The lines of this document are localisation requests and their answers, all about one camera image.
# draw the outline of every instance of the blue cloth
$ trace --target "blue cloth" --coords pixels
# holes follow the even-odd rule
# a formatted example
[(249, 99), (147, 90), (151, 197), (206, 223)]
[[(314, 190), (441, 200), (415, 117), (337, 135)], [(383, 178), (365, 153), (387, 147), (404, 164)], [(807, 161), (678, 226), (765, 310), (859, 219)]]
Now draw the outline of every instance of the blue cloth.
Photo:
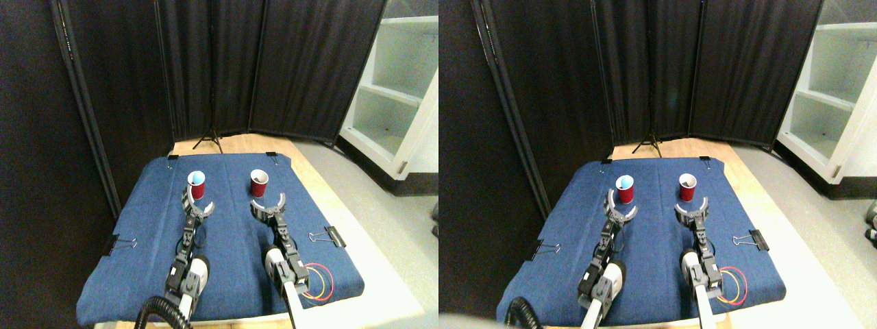
[[(201, 231), (207, 232), (206, 245), (197, 254), (209, 259), (210, 279), (193, 320), (250, 318), (286, 311), (262, 264), (261, 246), (270, 244), (274, 235), (250, 214), (253, 169), (265, 170), (270, 177), (265, 196), (257, 202), (274, 206), (280, 193), (286, 193), (284, 219), (302, 261), (323, 264), (334, 275), (335, 292), (330, 302), (361, 295), (365, 283), (347, 251), (331, 242), (308, 239), (308, 232), (325, 232), (329, 223), (290, 167), (289, 158), (278, 155), (276, 159), (278, 165), (265, 154), (210, 154), (149, 162), (114, 230), (120, 239), (136, 238), (137, 246), (115, 250), (98, 262), (76, 303), (79, 324), (133, 321), (147, 298), (164, 295), (185, 220), (180, 200), (193, 170), (209, 177), (204, 197), (196, 200), (196, 205), (203, 209), (211, 201), (216, 204), (197, 234), (201, 239)], [(311, 272), (311, 294), (318, 294), (321, 288), (319, 277)], [(309, 299), (300, 299), (304, 308), (313, 306)]]
[[(625, 174), (635, 180), (634, 198), (630, 204), (621, 204), (616, 193), (616, 208), (627, 213), (636, 205), (639, 213), (617, 237), (624, 249), (616, 257), (624, 261), (627, 276), (603, 325), (697, 317), (697, 306), (679, 264), (680, 254), (693, 246), (694, 238), (676, 220), (674, 206), (679, 203), (682, 209), (695, 210), (703, 197), (709, 197), (707, 236), (716, 245), (717, 265), (737, 267), (748, 279), (749, 295), (742, 307), (784, 298), (786, 286), (768, 252), (752, 245), (734, 246), (732, 236), (748, 235), (754, 227), (724, 176), (724, 163), (713, 159), (711, 169), (707, 169), (704, 162), (696, 158), (637, 159), (609, 165), (590, 162), (580, 168), (539, 234), (546, 244), (560, 243), (560, 252), (540, 254), (524, 263), (496, 307), (497, 320), (502, 321), (511, 300), (521, 296), (532, 304), (543, 325), (581, 325), (586, 310), (576, 302), (576, 289), (606, 223), (603, 199), (614, 188), (615, 180)], [(679, 176), (685, 173), (698, 181), (695, 199), (690, 203), (679, 198)], [(728, 297), (737, 293), (737, 286), (727, 275), (724, 292)], [(715, 298), (710, 303), (716, 314), (731, 311), (731, 306)]]

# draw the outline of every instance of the red cup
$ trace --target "red cup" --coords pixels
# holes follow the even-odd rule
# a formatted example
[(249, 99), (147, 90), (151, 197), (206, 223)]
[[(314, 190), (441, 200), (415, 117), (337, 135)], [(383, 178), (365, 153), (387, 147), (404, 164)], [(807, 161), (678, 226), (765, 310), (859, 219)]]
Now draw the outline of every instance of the red cup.
[(697, 178), (691, 174), (682, 174), (679, 176), (679, 197), (682, 201), (690, 202), (695, 198), (695, 186), (697, 186)]
[(195, 173), (200, 173), (200, 171), (196, 170), (189, 173), (189, 185), (192, 186), (192, 198), (194, 198), (195, 200), (201, 200), (201, 198), (204, 197), (204, 183), (207, 182), (207, 180), (204, 179), (204, 182), (201, 182), (200, 184), (194, 184), (193, 178), (195, 177)]
[(618, 189), (618, 198), (621, 199), (621, 203), (622, 204), (629, 204), (631, 201), (633, 201), (633, 184), (631, 184), (631, 186), (628, 187), (627, 189), (622, 189), (621, 188), (621, 179), (622, 178), (624, 178), (624, 176), (618, 177), (618, 179), (615, 180), (615, 187), (616, 187), (616, 189)]
[(268, 173), (261, 169), (255, 169), (250, 172), (250, 194), (254, 197), (262, 197), (265, 195), (265, 187), (268, 186)]

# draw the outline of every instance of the black binder clip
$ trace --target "black binder clip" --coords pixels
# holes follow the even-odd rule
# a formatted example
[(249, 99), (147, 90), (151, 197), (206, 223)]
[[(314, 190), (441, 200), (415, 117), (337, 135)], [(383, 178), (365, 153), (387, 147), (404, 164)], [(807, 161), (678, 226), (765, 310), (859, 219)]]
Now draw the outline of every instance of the black binder clip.
[(603, 159), (602, 161), (600, 161), (600, 174), (606, 173), (606, 170), (610, 164), (612, 164), (612, 159)]
[[(326, 232), (317, 233), (317, 234), (308, 232), (308, 239), (310, 239), (310, 242), (329, 241), (329, 242), (334, 243), (335, 247), (342, 247), (342, 248), (347, 247), (347, 244), (344, 243), (344, 239), (341, 239), (341, 234), (338, 233), (338, 230), (335, 229), (335, 226), (324, 227), (324, 229), (326, 230)], [(323, 234), (329, 234), (329, 239), (316, 239), (315, 238), (315, 237), (323, 235)]]
[(168, 155), (168, 169), (174, 168), (174, 163), (172, 161), (176, 161), (176, 159), (180, 158), (180, 155), (172, 154)]
[(707, 169), (712, 169), (712, 168), (709, 166), (709, 164), (712, 162), (712, 158), (710, 158), (709, 156), (704, 155), (704, 156), (701, 156), (701, 161), (703, 161), (703, 164), (707, 165)]
[(277, 165), (277, 152), (265, 152), (265, 155), (270, 156), (271, 160), (274, 160), (275, 166)]
[[(738, 240), (746, 239), (749, 237), (752, 237), (752, 240), (755, 241), (755, 243), (738, 241)], [(770, 251), (770, 247), (767, 246), (767, 241), (765, 241), (765, 237), (761, 235), (761, 232), (759, 230), (750, 230), (749, 235), (746, 235), (745, 237), (739, 237), (739, 238), (733, 237), (733, 238), (734, 238), (734, 246), (753, 245), (753, 246), (757, 246), (759, 248), (759, 250)]]
[[(533, 241), (533, 244), (532, 244), (532, 247), (531, 247), (532, 250), (533, 250), (533, 252), (532, 252), (532, 254), (530, 255), (530, 259), (527, 260), (527, 261), (533, 261), (533, 260), (535, 260), (537, 254), (544, 254), (544, 253), (551, 253), (551, 252), (554, 252), (554, 253), (556, 254), (556, 253), (559, 253), (559, 252), (560, 252), (560, 243), (558, 243), (558, 244), (556, 244), (556, 245), (546, 245), (546, 244), (542, 243), (543, 241), (544, 241), (544, 240), (542, 240), (542, 239), (539, 239), (539, 240), (535, 240), (535, 241)], [(539, 251), (539, 249), (542, 248), (542, 247), (551, 247), (551, 248), (557, 248), (557, 249), (545, 250), (545, 251)]]
[[(125, 244), (123, 246), (116, 247), (116, 244), (119, 241), (125, 242)], [(112, 254), (113, 250), (121, 249), (121, 248), (128, 248), (128, 247), (133, 248), (136, 246), (137, 246), (137, 239), (122, 240), (122, 239), (118, 238), (118, 234), (113, 234), (110, 236), (109, 239), (106, 240), (106, 242), (103, 243), (103, 255), (109, 256)]]

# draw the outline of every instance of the black room divider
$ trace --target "black room divider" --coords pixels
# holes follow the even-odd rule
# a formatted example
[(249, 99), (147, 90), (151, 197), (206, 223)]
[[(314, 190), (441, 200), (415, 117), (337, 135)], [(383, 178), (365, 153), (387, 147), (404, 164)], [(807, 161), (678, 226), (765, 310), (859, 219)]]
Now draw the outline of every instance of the black room divider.
[(175, 140), (213, 127), (334, 142), (385, 3), (157, 1)]
[(821, 2), (595, 0), (613, 143), (641, 141), (652, 114), (660, 139), (771, 147)]
[(439, 310), (489, 318), (575, 171), (612, 152), (609, 114), (589, 3), (447, 5)]
[(384, 1), (266, 1), (249, 129), (334, 143)]
[(119, 206), (173, 147), (153, 4), (64, 0), (66, 34)]
[(4, 328), (78, 327), (76, 300), (113, 229), (53, 11), (0, 3)]
[(689, 132), (773, 147), (821, 4), (707, 2)]

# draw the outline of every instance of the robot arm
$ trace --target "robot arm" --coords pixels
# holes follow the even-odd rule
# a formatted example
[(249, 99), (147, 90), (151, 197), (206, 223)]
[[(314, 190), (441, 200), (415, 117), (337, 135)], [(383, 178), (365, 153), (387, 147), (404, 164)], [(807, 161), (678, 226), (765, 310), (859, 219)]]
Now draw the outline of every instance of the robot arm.
[(195, 205), (195, 199), (192, 198), (192, 187), (186, 188), (186, 193), (182, 195), (182, 208), (186, 212), (186, 225), (182, 231), (182, 247), (174, 258), (168, 272), (168, 278), (165, 280), (165, 298), (180, 308), (182, 315), (189, 319), (195, 311), (198, 298), (207, 284), (208, 272), (210, 264), (207, 257), (195, 253), (195, 234), (201, 224), (207, 220), (213, 210), (214, 203), (208, 204), (204, 210)]
[(697, 211), (684, 211), (676, 205), (676, 219), (695, 235), (694, 249), (686, 249), (680, 257), (685, 281), (691, 284), (692, 297), (697, 300), (701, 328), (715, 328), (709, 299), (722, 294), (722, 274), (716, 265), (716, 256), (709, 250), (706, 226), (709, 216), (709, 199), (705, 197)]
[(276, 206), (265, 208), (253, 200), (250, 212), (253, 217), (271, 227), (274, 232), (274, 245), (265, 254), (265, 271), (277, 291), (286, 299), (289, 320), (293, 319), (293, 311), (302, 309), (298, 294), (303, 294), (310, 287), (308, 270), (302, 264), (296, 244), (289, 236), (283, 213), (286, 211), (286, 195), (280, 194), (280, 202)]
[(600, 232), (600, 242), (595, 247), (593, 258), (585, 276), (579, 282), (579, 304), (588, 308), (582, 328), (596, 328), (609, 308), (612, 301), (621, 291), (625, 267), (619, 259), (613, 259), (615, 237), (624, 225), (637, 216), (637, 207), (626, 215), (615, 209), (615, 190), (609, 190), (603, 209), (606, 214), (606, 225)]

